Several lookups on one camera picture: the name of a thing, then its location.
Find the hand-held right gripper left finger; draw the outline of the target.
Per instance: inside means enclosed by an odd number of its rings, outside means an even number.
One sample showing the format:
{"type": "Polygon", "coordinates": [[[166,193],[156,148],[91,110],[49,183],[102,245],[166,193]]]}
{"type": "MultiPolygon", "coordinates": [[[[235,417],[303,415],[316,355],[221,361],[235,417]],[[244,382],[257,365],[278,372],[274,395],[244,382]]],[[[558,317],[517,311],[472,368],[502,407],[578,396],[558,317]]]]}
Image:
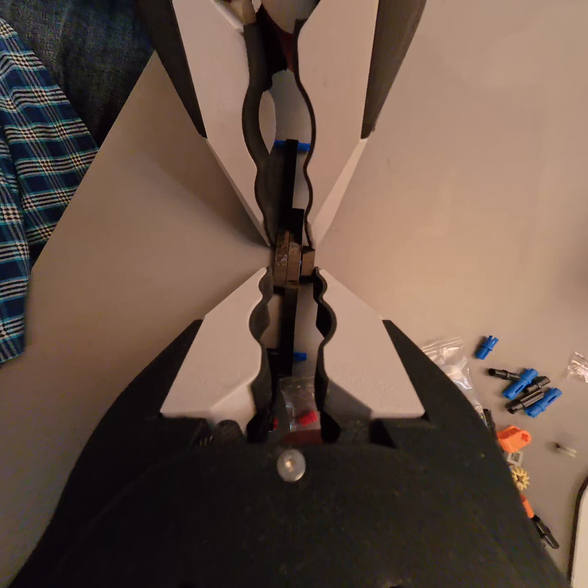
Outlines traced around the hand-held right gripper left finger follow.
{"type": "Polygon", "coordinates": [[[261,268],[205,315],[160,408],[164,417],[233,422],[247,434],[272,401],[262,342],[272,295],[272,269],[261,268]]]}

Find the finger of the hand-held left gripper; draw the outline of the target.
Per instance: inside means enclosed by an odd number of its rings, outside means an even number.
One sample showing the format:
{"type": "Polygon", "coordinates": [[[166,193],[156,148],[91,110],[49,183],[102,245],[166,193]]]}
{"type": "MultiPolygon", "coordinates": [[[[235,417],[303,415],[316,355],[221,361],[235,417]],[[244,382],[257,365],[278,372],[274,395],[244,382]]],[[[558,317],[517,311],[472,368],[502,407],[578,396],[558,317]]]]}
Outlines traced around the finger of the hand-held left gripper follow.
{"type": "Polygon", "coordinates": [[[173,1],[207,143],[264,241],[276,245],[283,155],[274,148],[261,1],[173,1]]]}
{"type": "Polygon", "coordinates": [[[305,167],[312,243],[320,243],[332,224],[367,143],[362,123],[378,5],[319,1],[298,35],[299,79],[314,123],[305,167]]]}

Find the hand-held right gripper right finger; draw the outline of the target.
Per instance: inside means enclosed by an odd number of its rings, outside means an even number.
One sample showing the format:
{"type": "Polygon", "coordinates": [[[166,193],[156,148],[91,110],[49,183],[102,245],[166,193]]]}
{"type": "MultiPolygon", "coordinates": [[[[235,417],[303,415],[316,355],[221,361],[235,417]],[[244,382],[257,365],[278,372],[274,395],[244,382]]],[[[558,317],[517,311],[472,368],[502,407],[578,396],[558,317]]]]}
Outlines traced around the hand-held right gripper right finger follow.
{"type": "Polygon", "coordinates": [[[369,437],[376,420],[415,419],[425,409],[384,319],[325,269],[313,271],[322,335],[315,401],[325,443],[369,437]]]}

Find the black toy beam assembly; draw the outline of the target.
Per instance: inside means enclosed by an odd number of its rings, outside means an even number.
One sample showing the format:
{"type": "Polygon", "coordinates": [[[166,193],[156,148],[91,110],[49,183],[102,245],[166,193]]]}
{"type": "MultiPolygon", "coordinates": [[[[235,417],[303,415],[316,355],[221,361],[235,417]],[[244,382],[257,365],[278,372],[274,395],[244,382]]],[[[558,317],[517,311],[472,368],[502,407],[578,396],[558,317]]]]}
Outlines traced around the black toy beam assembly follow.
{"type": "Polygon", "coordinates": [[[285,378],[292,375],[295,363],[295,327],[300,287],[311,280],[315,251],[303,244],[305,210],[293,205],[299,143],[288,139],[273,151],[281,156],[282,162],[273,264],[273,290],[280,304],[277,345],[268,350],[268,357],[275,375],[285,378]]]}

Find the grey desk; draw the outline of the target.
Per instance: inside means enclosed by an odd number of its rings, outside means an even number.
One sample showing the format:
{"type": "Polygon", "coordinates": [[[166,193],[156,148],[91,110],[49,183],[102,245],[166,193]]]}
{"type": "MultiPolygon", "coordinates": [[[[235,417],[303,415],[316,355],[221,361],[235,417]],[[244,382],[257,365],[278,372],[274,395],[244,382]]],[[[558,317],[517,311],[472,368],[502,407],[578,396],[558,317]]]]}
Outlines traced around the grey desk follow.
{"type": "MultiPolygon", "coordinates": [[[[1,585],[115,398],[270,252],[153,56],[33,269],[1,368],[1,585]]],[[[587,1],[428,1],[316,263],[418,345],[462,338],[565,569],[587,476],[587,1]],[[563,395],[510,414],[535,369],[563,395]],[[577,450],[571,458],[554,443],[577,450]]]]}

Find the clear bag of colourful parts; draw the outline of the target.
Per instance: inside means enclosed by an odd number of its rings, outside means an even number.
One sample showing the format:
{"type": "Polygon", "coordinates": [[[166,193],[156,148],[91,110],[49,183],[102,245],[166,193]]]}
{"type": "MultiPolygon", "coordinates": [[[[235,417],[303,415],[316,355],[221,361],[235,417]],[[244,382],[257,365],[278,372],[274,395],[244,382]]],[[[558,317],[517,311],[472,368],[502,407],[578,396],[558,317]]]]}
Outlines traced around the clear bag of colourful parts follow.
{"type": "MultiPolygon", "coordinates": [[[[484,418],[462,339],[445,337],[427,342],[421,349],[460,389],[478,415],[484,418]]],[[[320,429],[313,376],[285,378],[280,384],[280,391],[285,403],[284,422],[288,423],[291,433],[320,429]]]]}

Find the dark grey cloth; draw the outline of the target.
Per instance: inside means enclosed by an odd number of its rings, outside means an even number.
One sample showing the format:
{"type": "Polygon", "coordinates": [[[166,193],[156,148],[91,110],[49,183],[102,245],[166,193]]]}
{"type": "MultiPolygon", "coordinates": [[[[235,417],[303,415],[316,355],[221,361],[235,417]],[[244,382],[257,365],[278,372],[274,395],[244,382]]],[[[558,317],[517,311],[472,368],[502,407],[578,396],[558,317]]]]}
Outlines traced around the dark grey cloth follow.
{"type": "Polygon", "coordinates": [[[153,48],[136,1],[1,1],[1,18],[104,143],[153,48]]]}

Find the orange toy connector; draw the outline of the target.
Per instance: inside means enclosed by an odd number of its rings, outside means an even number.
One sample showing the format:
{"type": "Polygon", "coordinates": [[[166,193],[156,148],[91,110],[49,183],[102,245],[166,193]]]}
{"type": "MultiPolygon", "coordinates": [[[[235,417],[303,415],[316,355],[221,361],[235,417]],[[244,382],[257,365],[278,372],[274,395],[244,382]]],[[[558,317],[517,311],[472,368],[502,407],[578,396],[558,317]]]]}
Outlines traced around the orange toy connector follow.
{"type": "Polygon", "coordinates": [[[510,425],[498,430],[496,439],[505,453],[517,453],[532,443],[532,435],[524,429],[510,425]]]}

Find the person's plaid shirt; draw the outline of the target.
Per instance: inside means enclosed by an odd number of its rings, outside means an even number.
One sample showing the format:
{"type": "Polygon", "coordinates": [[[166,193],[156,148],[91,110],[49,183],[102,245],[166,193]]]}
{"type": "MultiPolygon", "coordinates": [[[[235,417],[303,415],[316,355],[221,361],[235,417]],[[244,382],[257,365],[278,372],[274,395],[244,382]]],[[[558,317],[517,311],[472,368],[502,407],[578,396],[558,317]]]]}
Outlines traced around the person's plaid shirt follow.
{"type": "Polygon", "coordinates": [[[1,19],[1,363],[25,350],[32,268],[98,153],[49,71],[1,19]]]}

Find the white wooden book stand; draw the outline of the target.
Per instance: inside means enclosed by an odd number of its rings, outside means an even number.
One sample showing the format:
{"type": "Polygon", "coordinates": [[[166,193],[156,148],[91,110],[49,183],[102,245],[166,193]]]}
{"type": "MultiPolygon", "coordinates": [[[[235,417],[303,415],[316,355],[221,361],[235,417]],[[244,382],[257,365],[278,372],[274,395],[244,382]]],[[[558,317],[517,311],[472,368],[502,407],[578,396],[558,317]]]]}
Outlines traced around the white wooden book stand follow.
{"type": "Polygon", "coordinates": [[[587,479],[576,500],[570,544],[569,582],[572,587],[587,587],[587,479]]]}

